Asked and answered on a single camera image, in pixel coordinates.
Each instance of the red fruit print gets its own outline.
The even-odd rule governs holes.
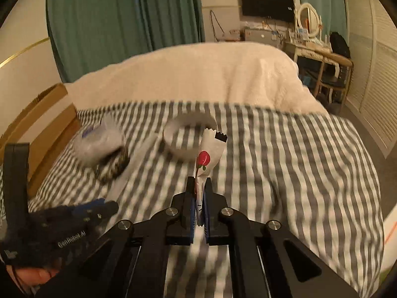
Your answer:
[[[205,166],[210,163],[210,155],[206,151],[201,151],[197,157],[197,169],[201,168],[205,170]]]

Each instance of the black backpack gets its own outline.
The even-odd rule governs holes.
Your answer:
[[[350,59],[350,49],[345,39],[337,32],[331,33],[330,42],[332,51]]]

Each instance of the cream fleece blanket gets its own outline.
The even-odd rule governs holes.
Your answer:
[[[327,114],[302,85],[297,71],[296,63],[269,45],[200,43],[131,57],[66,87],[78,110],[128,101],[176,100]]]

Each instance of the floor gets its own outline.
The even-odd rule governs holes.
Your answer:
[[[385,219],[397,203],[397,145],[394,146],[392,152],[385,158],[374,139],[346,106],[342,108],[339,115],[353,123],[372,158],[378,173],[381,207],[383,218]]]

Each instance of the white shutter door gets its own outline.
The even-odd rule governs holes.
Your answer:
[[[370,0],[345,0],[349,23],[349,48],[355,69],[348,101],[358,110],[364,98],[371,68],[373,27]]]
[[[361,112],[386,149],[397,138],[397,29],[379,0],[372,0],[376,25],[374,73]]]

